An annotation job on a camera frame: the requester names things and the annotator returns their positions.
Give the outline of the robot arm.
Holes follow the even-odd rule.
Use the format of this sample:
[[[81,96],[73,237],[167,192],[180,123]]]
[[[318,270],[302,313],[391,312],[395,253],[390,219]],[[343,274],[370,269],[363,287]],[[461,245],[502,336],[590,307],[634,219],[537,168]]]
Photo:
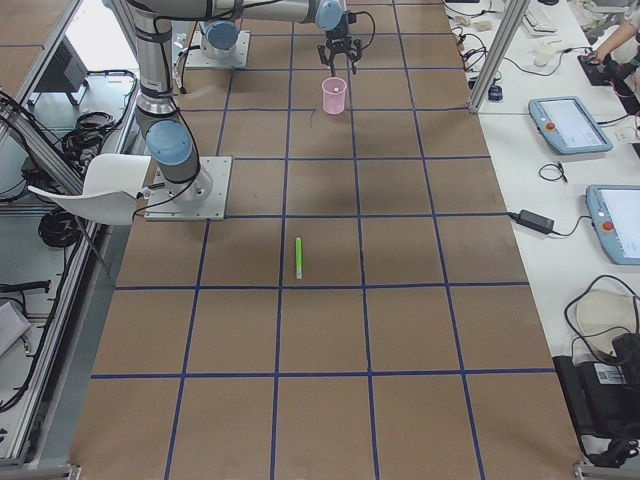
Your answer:
[[[237,40],[235,21],[253,19],[314,24],[325,32],[318,47],[320,62],[335,70],[343,54],[352,68],[366,47],[350,35],[357,14],[341,1],[128,1],[140,69],[136,119],[147,149],[164,177],[170,198],[180,200],[203,192],[199,152],[193,134],[174,100],[172,23],[198,22],[207,47],[230,49]]]

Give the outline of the person's hand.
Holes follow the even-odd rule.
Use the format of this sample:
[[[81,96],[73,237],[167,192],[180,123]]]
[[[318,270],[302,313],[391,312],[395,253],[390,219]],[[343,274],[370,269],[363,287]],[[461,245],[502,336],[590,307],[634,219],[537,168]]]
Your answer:
[[[610,42],[602,42],[597,48],[593,50],[593,55],[597,64],[603,64],[610,52],[615,49],[615,46]]]

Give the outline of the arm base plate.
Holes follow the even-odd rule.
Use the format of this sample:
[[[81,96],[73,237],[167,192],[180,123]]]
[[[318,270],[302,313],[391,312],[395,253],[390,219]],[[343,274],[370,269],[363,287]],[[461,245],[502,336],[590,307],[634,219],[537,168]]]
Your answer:
[[[202,33],[196,30],[191,45],[194,47],[186,59],[187,69],[245,69],[250,43],[250,32],[239,32],[237,41],[230,49],[211,46]]]
[[[154,182],[164,186],[151,191],[144,218],[149,221],[223,220],[231,170],[231,157],[201,157],[199,174],[182,193],[184,186],[167,183],[157,167]]]

